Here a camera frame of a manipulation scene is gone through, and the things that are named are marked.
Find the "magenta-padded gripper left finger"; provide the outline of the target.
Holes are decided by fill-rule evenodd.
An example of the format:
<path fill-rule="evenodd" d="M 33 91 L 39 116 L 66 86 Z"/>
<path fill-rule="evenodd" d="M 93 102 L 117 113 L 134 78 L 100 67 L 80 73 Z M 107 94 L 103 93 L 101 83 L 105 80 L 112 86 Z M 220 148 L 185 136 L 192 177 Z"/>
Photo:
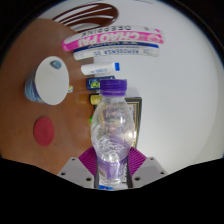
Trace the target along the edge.
<path fill-rule="evenodd" d="M 58 176 L 78 186 L 97 189 L 99 174 L 94 148 L 90 147 L 79 157 L 71 157 L 59 171 Z"/>

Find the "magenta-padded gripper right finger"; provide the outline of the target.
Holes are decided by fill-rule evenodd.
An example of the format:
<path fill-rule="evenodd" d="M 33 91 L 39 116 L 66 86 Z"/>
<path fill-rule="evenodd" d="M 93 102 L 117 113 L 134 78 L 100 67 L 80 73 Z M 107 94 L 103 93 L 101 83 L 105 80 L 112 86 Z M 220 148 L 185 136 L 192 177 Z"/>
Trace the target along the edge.
<path fill-rule="evenodd" d="M 127 160 L 127 186 L 140 188 L 167 175 L 167 172 L 154 157 L 146 157 L 135 148 L 131 148 Z"/>

